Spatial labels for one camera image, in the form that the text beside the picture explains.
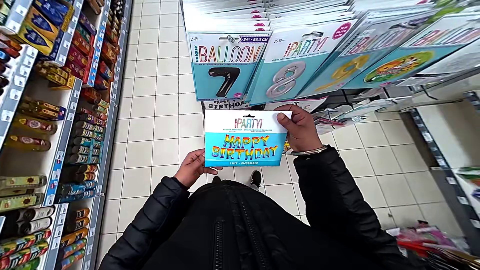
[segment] floor tile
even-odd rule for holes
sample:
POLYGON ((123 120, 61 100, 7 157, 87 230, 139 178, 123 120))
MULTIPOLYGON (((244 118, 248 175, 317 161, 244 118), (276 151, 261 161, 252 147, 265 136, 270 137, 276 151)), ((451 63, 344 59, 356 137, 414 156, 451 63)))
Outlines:
POLYGON ((144 3, 142 8, 142 16, 160 14, 160 3, 144 3))
POLYGON ((185 33, 185 28, 184 28, 184 27, 179 27, 178 40, 179 40, 179 41, 185 41, 185 40, 187 40, 186 33, 185 33))
POLYGON ((131 30, 131 31, 128 33, 127 45, 130 45, 130 44, 138 44, 139 34, 140 34, 140 30, 131 30))
POLYGON ((179 94, 195 93, 192 74, 181 74, 178 77, 179 94))
POLYGON ((142 16, 140 29, 151 29, 160 27, 160 15, 142 16))
POLYGON ((287 158, 282 156, 280 167, 262 167, 264 185, 292 183, 287 158))
POLYGON ((308 222, 307 216, 301 215, 300 220, 301 220, 301 222, 310 226, 310 223, 308 222))
POLYGON ((355 183, 359 187, 363 199, 370 207, 378 208, 387 206, 387 202, 385 202, 384 195, 375 176, 355 178, 355 183))
POLYGON ((130 119, 118 119, 115 125, 114 143, 124 143, 128 140, 128 126, 130 119))
POLYGON ((418 205, 390 207, 397 227, 411 227, 418 224, 418 220, 425 220, 418 205))
POLYGON ((120 202, 120 217, 117 232, 124 232, 138 211, 144 206, 148 197, 122 199, 120 202))
POLYGON ((134 78, 123 79, 121 83, 121 98, 131 98, 133 96, 134 78))
POLYGON ((379 123, 391 145, 413 144, 413 139, 402 120, 380 121, 379 123))
MULTIPOLYGON (((233 167, 233 171, 235 173, 235 181, 242 184, 249 184, 253 171, 259 171, 261 173, 262 169, 260 167, 233 167)), ((260 185, 265 185, 263 175, 260 185)))
POLYGON ((132 98, 120 98, 118 119, 130 118, 132 110, 132 98))
POLYGON ((138 45, 129 45, 127 47, 127 52, 125 54, 125 59, 127 61, 137 60, 138 45))
POLYGON ((197 137, 204 135, 203 113, 179 115, 179 137, 197 137))
POLYGON ((137 60, 156 59, 158 54, 158 44, 148 43, 139 44, 137 52, 137 60))
POLYGON ((415 204, 415 198, 402 174, 377 175, 388 206, 415 204))
POLYGON ((353 177, 365 177, 373 176, 372 166, 367 157, 365 149, 351 149, 351 150, 342 150, 339 151, 340 156, 347 169, 350 171, 350 174, 353 177))
POLYGON ((179 140, 166 139, 153 142, 152 166, 180 164, 179 140))
POLYGON ((453 236, 463 236, 463 232, 453 216, 452 211, 444 202, 420 204, 423 216, 432 225, 453 236))
POLYGON ((155 116, 176 115, 178 113, 178 94, 155 96, 155 116))
POLYGON ((153 140, 154 117, 132 118, 128 130, 128 141, 153 140))
POLYGON ((191 74, 192 62, 190 57, 179 57, 179 74, 191 74))
POLYGON ((402 172, 390 146, 365 148, 365 151, 376 175, 402 172))
POLYGON ((156 94, 170 95, 179 93, 179 76, 168 75, 156 78, 156 94))
POLYGON ((121 198, 121 186, 123 184, 123 170, 112 170, 108 175, 106 200, 121 198))
POLYGON ((179 94, 179 114, 202 113, 202 104, 195 93, 179 94))
POLYGON ((116 233, 119 222, 120 200, 106 200, 104 207, 102 233, 116 233))
POLYGON ((293 216, 299 215, 293 184, 277 184, 265 186, 267 196, 278 203, 285 211, 293 216))
POLYGON ((153 190, 155 190, 156 186, 160 183, 160 181, 162 181, 162 178, 164 176, 173 177, 177 173, 178 169, 179 169, 178 164, 152 167, 150 193, 152 193, 153 190))
POLYGON ((387 146, 388 141, 378 122, 355 124, 364 147, 387 146))
POLYGON ((338 150, 363 148, 355 125, 348 125, 332 131, 338 150))
POLYGON ((100 243, 98 244, 98 253, 96 256, 96 261, 98 265, 103 260, 105 254, 107 254, 108 250, 113 246, 116 241, 116 234, 103 234, 100 237, 100 243))
POLYGON ((375 112, 375 116, 377 117, 378 121, 400 119, 400 114, 396 111, 394 111, 394 112, 375 112))
POLYGON ((179 40, 178 27, 160 28, 159 42, 171 42, 179 40))
POLYGON ((130 30, 140 30, 141 17, 135 16, 130 19, 130 30))
MULTIPOLYGON (((211 183, 213 181, 213 174, 207 174, 207 183, 211 183)), ((233 167, 223 167, 223 170, 218 171, 217 174, 221 180, 232 180, 235 181, 235 173, 233 172, 233 167)))
POLYGON ((153 130, 153 139, 173 139, 179 137, 178 115, 156 116, 153 130))
POLYGON ((333 134, 331 132, 322 134, 318 136, 320 138, 320 141, 324 145, 330 145, 331 147, 335 147, 336 149, 336 143, 335 139, 333 138, 333 134))
POLYGON ((160 6, 161 14, 178 13, 178 4, 176 2, 163 2, 160 6))
POLYGON ((177 59, 178 58, 158 59, 157 70, 156 70, 157 76, 179 74, 177 59))
POLYGON ((112 161, 110 169, 125 168, 125 155, 127 154, 127 143, 113 144, 112 161))
POLYGON ((445 201, 430 172, 410 172, 404 176, 417 203, 445 201))
POLYGON ((403 172, 428 170, 415 144, 392 146, 392 150, 403 172))
POLYGON ((390 214, 390 209, 388 208, 375 208, 373 209, 377 215, 380 226, 384 230, 396 228, 393 217, 390 214))
POLYGON ((156 77, 135 78, 133 96, 154 96, 156 92, 156 77))
POLYGON ((140 30, 140 33, 139 33, 138 43, 139 44, 158 43, 158 33, 159 33, 159 28, 142 29, 140 30))
POLYGON ((189 56, 188 45, 186 41, 179 42, 179 56, 180 57, 189 56))
POLYGON ((152 167, 125 169, 121 197, 144 197, 150 195, 152 167))
POLYGON ((136 61, 126 61, 125 68, 123 70, 123 78, 124 79, 134 78, 135 72, 136 72, 135 67, 136 67, 136 61))
POLYGON ((154 96, 132 98, 132 112, 130 118, 155 116, 154 96))
POLYGON ((152 166, 153 141, 129 142, 125 168, 152 166))
POLYGON ((205 137, 188 137, 179 139, 179 164, 185 159, 188 153, 205 148, 205 137))
POLYGON ((178 14, 162 14, 160 15, 161 27, 174 27, 178 26, 178 14))
POLYGON ((135 77, 153 77, 156 76, 156 59, 137 61, 135 77))
POLYGON ((299 206, 299 213, 300 215, 305 215, 305 200, 303 200, 298 183, 293 184, 293 191, 295 192, 295 198, 297 200, 297 205, 299 206))
POLYGON ((292 183, 298 183, 299 176, 297 174, 297 171, 295 170, 295 165, 293 164, 293 160, 295 159, 295 156, 286 155, 286 157, 287 157, 288 170, 290 171, 290 177, 292 178, 292 183))
POLYGON ((178 42, 163 42, 158 44, 157 58, 172 58, 179 56, 178 42))
POLYGON ((195 192, 199 187, 207 183, 207 175, 202 174, 197 181, 188 189, 190 192, 195 192))

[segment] person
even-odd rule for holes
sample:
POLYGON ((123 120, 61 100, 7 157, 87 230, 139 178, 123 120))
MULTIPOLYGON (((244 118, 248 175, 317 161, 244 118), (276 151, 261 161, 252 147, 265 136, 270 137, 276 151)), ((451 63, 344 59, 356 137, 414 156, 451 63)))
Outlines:
MULTIPOLYGON (((100 270, 413 269, 380 227, 337 151, 320 141, 313 117, 295 105, 276 110, 294 159, 310 226, 244 184, 216 178, 188 191, 203 173, 204 149, 163 177, 100 270)), ((261 175, 253 174, 253 185, 261 175)))

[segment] jacket zipper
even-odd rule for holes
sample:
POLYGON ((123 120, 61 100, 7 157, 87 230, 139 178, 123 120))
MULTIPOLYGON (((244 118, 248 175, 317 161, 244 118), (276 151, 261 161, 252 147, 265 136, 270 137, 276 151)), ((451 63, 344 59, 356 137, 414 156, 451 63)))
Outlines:
POLYGON ((257 253, 259 259, 260 259, 260 263, 262 264, 261 268, 262 269, 267 269, 266 267, 266 263, 265 263, 265 256, 264 256, 264 251, 263 249, 260 247, 258 241, 257 241, 257 233, 256 233, 256 230, 253 228, 253 223, 252 223, 252 219, 250 218, 250 215, 248 214, 246 208, 245 208, 245 205, 243 203, 243 201, 240 202, 241 203, 241 207, 243 209, 243 213, 245 215, 245 218, 247 220, 247 226, 248 226, 248 230, 250 232, 250 235, 252 236, 252 241, 253 241, 253 247, 255 249, 255 252, 257 253))
POLYGON ((214 263, 213 269, 214 270, 222 270, 223 269, 223 220, 222 218, 218 217, 215 220, 215 245, 214 245, 214 263))

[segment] jacket sleeve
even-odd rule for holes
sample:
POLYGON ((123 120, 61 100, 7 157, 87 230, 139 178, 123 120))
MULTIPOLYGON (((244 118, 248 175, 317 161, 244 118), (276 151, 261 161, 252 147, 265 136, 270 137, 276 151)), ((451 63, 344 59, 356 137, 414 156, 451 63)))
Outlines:
POLYGON ((189 195, 187 188, 176 178, 163 177, 135 219, 107 252, 99 269, 141 269, 181 222, 189 195))
POLYGON ((299 186, 312 228, 334 235, 388 269, 408 269, 396 239, 381 229, 337 151, 294 159, 299 186))

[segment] black puffer jacket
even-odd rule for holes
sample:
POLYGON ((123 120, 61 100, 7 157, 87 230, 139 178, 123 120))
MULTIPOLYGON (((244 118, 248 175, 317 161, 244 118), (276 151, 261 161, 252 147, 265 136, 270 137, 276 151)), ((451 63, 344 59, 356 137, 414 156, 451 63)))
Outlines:
POLYGON ((409 269, 334 148, 294 159, 311 225, 243 184, 164 177, 101 270, 409 269))

